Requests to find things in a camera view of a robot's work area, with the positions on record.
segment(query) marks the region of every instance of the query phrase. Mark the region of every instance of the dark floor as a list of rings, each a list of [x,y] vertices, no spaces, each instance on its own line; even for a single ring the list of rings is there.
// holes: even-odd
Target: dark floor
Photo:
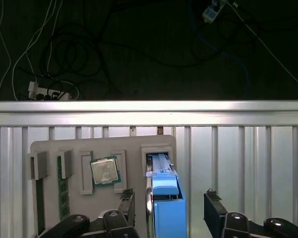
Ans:
[[[94,35],[98,34],[103,25],[111,2],[86,0],[87,24]],[[25,51],[34,32],[41,27],[49,3],[49,0],[4,0],[5,13],[2,34],[12,57],[12,66]],[[83,0],[64,0],[57,27],[66,23],[83,24],[82,3]],[[261,21],[298,14],[298,0],[284,2],[252,0],[238,3],[255,15],[257,20]],[[232,12],[232,10],[226,6],[221,14],[226,12]],[[295,25],[297,20],[295,18],[265,26],[267,29],[287,28]],[[37,74],[40,74],[39,60],[43,49],[51,38],[53,22],[54,18],[46,25],[41,38],[29,51],[29,57]],[[229,22],[224,22],[222,28],[225,34],[231,34],[233,31]],[[69,31],[83,34],[74,27],[69,28]],[[195,35],[190,24],[188,2],[185,0],[170,0],[113,14],[104,32],[103,41],[132,46],[159,61],[184,65],[196,62],[191,54],[192,40],[194,52],[200,57],[204,58],[213,53]],[[224,43],[215,23],[203,27],[201,35],[215,46]],[[238,36],[238,38],[243,37],[246,36],[242,33]],[[294,31],[279,33],[261,32],[260,37],[298,79],[298,28]],[[97,45],[104,55],[113,84],[121,92],[114,89],[108,92],[108,85],[104,83],[106,81],[105,75],[100,72],[98,75],[90,77],[88,83],[80,85],[80,89],[87,100],[298,99],[298,84],[258,41],[255,53],[246,56],[242,60],[249,71],[250,78],[247,96],[245,96],[245,71],[233,59],[217,56],[195,67],[174,68],[156,63],[134,50],[104,43],[98,43]],[[247,54],[251,50],[250,44],[242,44],[229,46],[225,49],[225,52],[239,55],[240,53]],[[96,53],[91,50],[89,52],[91,56],[88,59],[86,72],[84,73],[96,71],[99,66]],[[7,66],[8,59],[0,40],[0,80]],[[18,67],[30,71],[26,57],[22,58],[18,64],[14,77],[16,94],[20,99],[26,100],[21,95],[26,94],[29,81],[34,80],[34,77],[22,72]],[[51,68],[56,67],[57,65],[52,59]],[[58,77],[58,79],[68,79],[79,83],[87,78],[67,73]],[[38,82],[45,87],[51,84],[49,79],[40,78]],[[0,100],[13,99],[10,71],[3,82]]]

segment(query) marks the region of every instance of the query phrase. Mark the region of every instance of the cpu chip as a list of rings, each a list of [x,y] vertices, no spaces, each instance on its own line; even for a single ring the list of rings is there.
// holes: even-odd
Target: cpu chip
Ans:
[[[110,184],[120,180],[116,157],[92,160],[90,165],[94,185]]]

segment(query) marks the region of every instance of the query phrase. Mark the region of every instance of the blue cable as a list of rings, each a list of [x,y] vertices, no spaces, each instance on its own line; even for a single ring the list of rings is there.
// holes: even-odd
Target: blue cable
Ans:
[[[197,36],[199,37],[199,39],[204,43],[206,44],[208,47],[210,47],[212,50],[216,51],[216,52],[219,52],[220,50],[217,48],[217,47],[214,47],[212,46],[209,42],[207,42],[200,34],[199,34],[199,31],[197,30],[196,28],[196,25],[194,23],[194,19],[193,19],[193,12],[192,12],[192,8],[191,8],[191,0],[189,0],[189,14],[190,14],[190,21],[191,21],[191,24],[192,24],[192,27],[193,27],[193,30],[195,31],[195,33],[197,34]],[[246,74],[246,89],[245,89],[245,97],[247,97],[247,94],[248,94],[248,90],[249,90],[249,76],[248,76],[248,71],[247,71],[247,68],[246,66],[243,64],[243,62],[235,57],[235,56],[231,56],[225,52],[220,52],[220,54],[222,56],[225,56],[227,58],[230,58],[230,59],[233,59],[235,60],[236,62],[238,62],[243,68],[244,68],[244,71],[245,71],[245,74]]]

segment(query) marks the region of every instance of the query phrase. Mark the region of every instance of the electrical outlet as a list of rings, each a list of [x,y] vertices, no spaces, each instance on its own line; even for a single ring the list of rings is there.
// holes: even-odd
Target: electrical outlet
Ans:
[[[58,97],[60,94],[63,94],[63,93],[64,92],[61,92],[58,90],[49,89],[49,96],[51,96],[51,97],[54,95],[57,95],[57,97]],[[29,91],[29,98],[36,100],[36,95],[38,95],[38,94],[43,94],[44,96],[46,96],[48,94],[48,89],[37,87],[36,92]],[[65,93],[59,99],[59,101],[69,101],[70,99],[71,99],[71,95],[69,93]]]

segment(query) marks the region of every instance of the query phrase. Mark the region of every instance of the plug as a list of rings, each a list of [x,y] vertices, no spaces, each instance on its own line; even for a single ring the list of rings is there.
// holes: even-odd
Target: plug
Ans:
[[[30,82],[29,84],[29,98],[36,99],[36,95],[38,92],[39,84],[36,82]]]

